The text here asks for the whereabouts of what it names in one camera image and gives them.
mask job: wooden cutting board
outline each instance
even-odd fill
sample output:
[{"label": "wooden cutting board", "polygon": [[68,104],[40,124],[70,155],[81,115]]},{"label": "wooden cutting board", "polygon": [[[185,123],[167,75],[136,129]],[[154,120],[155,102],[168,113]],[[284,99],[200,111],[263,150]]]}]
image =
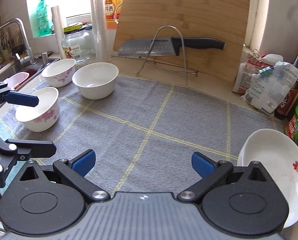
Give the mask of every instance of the wooden cutting board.
[{"label": "wooden cutting board", "polygon": [[[130,39],[153,38],[164,25],[183,37],[211,37],[224,41],[224,50],[186,48],[187,67],[233,82],[239,67],[250,0],[123,0],[114,51]],[[163,29],[159,37],[179,36]],[[180,56],[159,60],[183,65]]]}]

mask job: gray gripper base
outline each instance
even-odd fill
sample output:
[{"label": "gray gripper base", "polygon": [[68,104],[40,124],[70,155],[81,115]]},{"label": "gray gripper base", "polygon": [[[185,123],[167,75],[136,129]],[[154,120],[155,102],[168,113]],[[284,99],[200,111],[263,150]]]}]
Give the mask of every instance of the gray gripper base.
[{"label": "gray gripper base", "polygon": [[[279,234],[264,237],[283,240]],[[112,200],[93,203],[75,225],[58,234],[26,237],[7,233],[3,240],[234,240],[201,216],[194,204],[171,193],[117,192]]]}]

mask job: blue gripper pad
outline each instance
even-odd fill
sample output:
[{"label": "blue gripper pad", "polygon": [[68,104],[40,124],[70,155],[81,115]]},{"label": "blue gripper pad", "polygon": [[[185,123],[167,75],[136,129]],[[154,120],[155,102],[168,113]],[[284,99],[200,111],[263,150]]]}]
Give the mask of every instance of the blue gripper pad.
[{"label": "blue gripper pad", "polygon": [[214,165],[201,158],[198,154],[193,153],[191,156],[192,168],[199,174],[200,177],[205,178],[215,171]]},{"label": "blue gripper pad", "polygon": [[9,104],[31,107],[35,107],[39,103],[39,99],[37,96],[22,94],[15,91],[9,91],[3,96],[3,100],[8,102]]},{"label": "blue gripper pad", "polygon": [[84,177],[95,166],[95,164],[96,164],[96,153],[94,151],[91,151],[87,153],[84,157],[74,162],[71,168],[75,172],[77,172],[78,174]]}]

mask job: plastic wrap roll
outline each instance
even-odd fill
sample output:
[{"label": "plastic wrap roll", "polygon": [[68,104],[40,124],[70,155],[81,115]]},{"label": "plastic wrap roll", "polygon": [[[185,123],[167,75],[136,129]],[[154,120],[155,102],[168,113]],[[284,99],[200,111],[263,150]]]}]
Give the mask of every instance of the plastic wrap roll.
[{"label": "plastic wrap roll", "polygon": [[56,34],[57,46],[60,53],[60,59],[64,59],[66,58],[66,55],[64,50],[62,49],[62,40],[65,38],[64,27],[67,26],[66,19],[62,17],[58,5],[51,7],[51,13],[53,16],[53,24]]},{"label": "plastic wrap roll", "polygon": [[94,51],[97,62],[109,62],[105,0],[90,0]]}]

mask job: floral bowl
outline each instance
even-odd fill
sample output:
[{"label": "floral bowl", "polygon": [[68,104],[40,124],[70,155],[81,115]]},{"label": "floral bowl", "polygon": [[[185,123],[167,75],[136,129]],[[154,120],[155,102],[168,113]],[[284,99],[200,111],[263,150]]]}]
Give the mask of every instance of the floral bowl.
[{"label": "floral bowl", "polygon": [[33,92],[32,95],[39,98],[38,105],[18,106],[15,116],[29,130],[42,132],[52,127],[59,118],[59,92],[54,87],[46,87]]},{"label": "floral bowl", "polygon": [[76,60],[73,58],[58,60],[48,65],[41,75],[50,86],[55,88],[63,87],[71,82],[75,73],[75,63]]}]

